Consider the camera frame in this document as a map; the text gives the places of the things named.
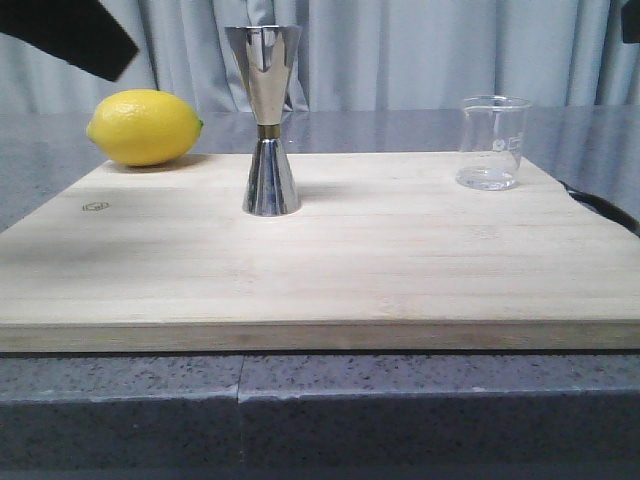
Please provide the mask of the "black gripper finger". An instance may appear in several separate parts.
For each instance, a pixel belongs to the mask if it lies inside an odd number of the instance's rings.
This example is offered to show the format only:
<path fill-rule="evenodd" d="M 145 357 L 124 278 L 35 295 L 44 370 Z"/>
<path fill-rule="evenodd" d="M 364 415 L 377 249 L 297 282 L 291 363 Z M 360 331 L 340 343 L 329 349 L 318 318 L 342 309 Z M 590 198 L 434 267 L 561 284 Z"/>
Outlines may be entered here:
<path fill-rule="evenodd" d="M 621 8 L 622 41 L 640 43 L 640 0 L 628 0 Z"/>
<path fill-rule="evenodd" d="M 3 1 L 1 32 L 111 82 L 139 52 L 99 1 Z"/>

